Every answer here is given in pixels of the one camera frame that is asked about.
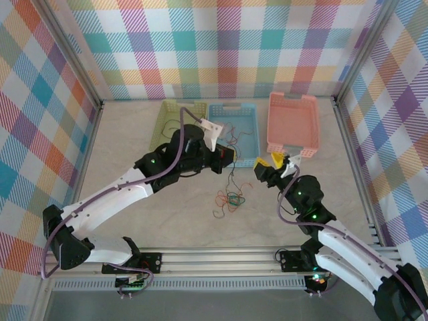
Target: robotic arm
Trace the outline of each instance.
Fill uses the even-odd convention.
[[[374,306],[381,320],[416,320],[422,313],[428,320],[428,297],[419,271],[409,263],[399,266],[381,257],[349,232],[321,203],[324,194],[316,177],[299,177],[300,158],[283,156],[283,161],[278,162],[276,155],[274,160],[278,169],[259,158],[254,172],[267,187],[280,190],[277,206],[280,219],[298,225],[311,237],[301,246],[304,267],[308,271],[320,269],[336,274]],[[289,175],[294,172],[291,168],[295,168],[294,176]],[[296,221],[282,216],[284,198],[298,213]]]
[[[211,168],[217,174],[233,162],[234,150],[216,144],[222,130],[218,124],[195,118],[200,127],[183,125],[170,143],[144,155],[119,179],[90,197],[64,207],[51,205],[43,211],[47,244],[43,250],[41,275],[48,278],[57,268],[72,269],[84,262],[106,262],[104,274],[156,273],[161,253],[141,253],[129,237],[109,239],[93,234],[102,222],[130,204],[176,183],[184,173],[196,175]],[[373,306],[381,320],[415,320],[422,313],[428,321],[428,297],[421,276],[411,264],[395,265],[355,237],[322,204],[323,192],[316,177],[299,177],[300,155],[274,157],[277,168],[257,159],[255,175],[268,187],[277,187],[281,198],[278,215],[282,221],[299,225],[311,237],[301,246],[306,271],[330,271],[358,290]],[[286,198],[298,213],[296,221],[281,214]],[[51,249],[58,266],[46,273],[45,259]],[[143,269],[150,262],[150,271]]]
[[[184,110],[181,110],[181,123]],[[130,238],[110,239],[94,235],[93,231],[125,207],[176,183],[183,173],[194,172],[196,175],[202,169],[210,168],[221,174],[222,169],[233,162],[234,150],[216,144],[222,126],[196,119],[205,132],[192,124],[182,125],[170,143],[144,155],[102,190],[63,209],[55,205],[46,208],[43,211],[43,230],[47,238],[44,253],[50,247],[62,270],[84,262],[119,265],[123,269],[116,268],[115,271],[124,274],[136,273],[136,270],[125,268],[141,269],[148,258],[139,252]],[[41,274],[47,278],[52,272],[45,272],[44,263],[45,256]],[[109,268],[104,266],[103,273]]]

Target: yellow object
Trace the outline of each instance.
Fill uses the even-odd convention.
[[[264,167],[270,167],[270,164],[266,162],[264,159],[262,159],[261,157],[257,157],[255,159],[253,169],[257,166],[257,164],[262,164]]]
[[[274,160],[276,169],[280,169],[284,164],[284,153],[283,152],[273,152],[271,153],[272,159]]]

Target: checkered pattern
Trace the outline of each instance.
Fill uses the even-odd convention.
[[[67,0],[60,10],[55,1],[81,60],[113,99],[329,96],[383,2]]]
[[[428,280],[428,1],[401,0],[352,92],[348,126],[388,244]]]
[[[0,1],[0,320],[24,320],[41,213],[70,202],[95,108],[30,0]]]

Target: white floor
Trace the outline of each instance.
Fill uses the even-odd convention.
[[[268,99],[221,101],[257,104],[262,157],[272,163],[265,152]],[[160,101],[106,103],[81,198],[116,180],[148,152],[160,105]],[[314,157],[304,158],[302,174],[318,178],[325,194],[323,204],[353,233],[370,243],[366,217],[331,102],[319,99],[319,106],[320,150]],[[234,213],[226,211],[225,218],[214,218],[213,211],[219,210],[215,196],[227,184],[229,171],[216,175],[207,169],[196,177],[181,179],[116,214],[101,224],[96,233],[129,236],[140,247],[300,245],[307,240],[298,227],[278,219],[278,190],[258,182],[252,169],[235,172],[238,185],[253,185],[253,189],[243,190],[246,202]]]

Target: tangled wires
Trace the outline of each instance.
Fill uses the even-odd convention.
[[[253,130],[251,132],[240,132],[238,134],[238,136],[235,136],[235,129],[236,127],[234,127],[234,125],[232,125],[231,122],[228,122],[225,124],[224,128],[227,128],[227,126],[230,126],[230,130],[228,132],[226,132],[225,134],[225,138],[223,139],[228,145],[230,146],[234,146],[235,147],[235,153],[236,153],[236,158],[240,158],[241,157],[241,149],[238,147],[237,143],[239,138],[241,137],[241,135],[251,135],[253,134]]]
[[[227,145],[227,147],[231,147],[235,150],[236,152],[236,147],[233,145]],[[242,193],[242,187],[245,185],[250,186],[251,188],[253,188],[253,185],[251,185],[251,183],[244,183],[242,184],[240,187],[238,187],[238,185],[236,185],[235,181],[234,181],[234,176],[235,176],[235,166],[236,166],[236,158],[233,159],[233,167],[231,172],[229,173],[229,175],[227,176],[227,185],[225,188],[225,192],[224,191],[218,191],[217,192],[217,196],[215,198],[215,204],[221,208],[221,212],[222,212],[222,216],[219,215],[218,211],[213,211],[213,215],[216,219],[222,219],[224,216],[226,216],[225,214],[225,206],[227,206],[227,209],[229,210],[230,213],[236,211],[236,209],[241,206],[242,204],[245,203],[245,197],[243,197],[243,193]],[[237,192],[233,192],[229,190],[230,185],[233,185],[234,187],[236,187]]]

